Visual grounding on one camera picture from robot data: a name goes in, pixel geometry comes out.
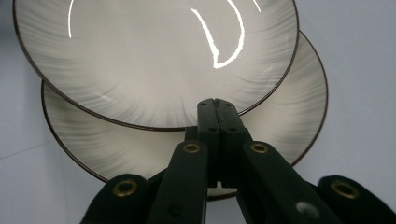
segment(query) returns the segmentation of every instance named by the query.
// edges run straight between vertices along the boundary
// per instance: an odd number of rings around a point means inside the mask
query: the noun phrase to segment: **plate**
[[[207,98],[267,98],[298,42],[292,0],[15,0],[22,48],[63,98],[118,124],[196,124]]]
[[[43,109],[64,151],[83,169],[107,181],[121,174],[150,178],[166,168],[184,132],[153,132],[120,126],[75,107],[43,82]],[[311,147],[325,118],[327,81],[318,55],[300,34],[296,59],[282,85],[242,116],[253,139],[273,145],[295,164]],[[234,189],[210,189],[211,199]]]

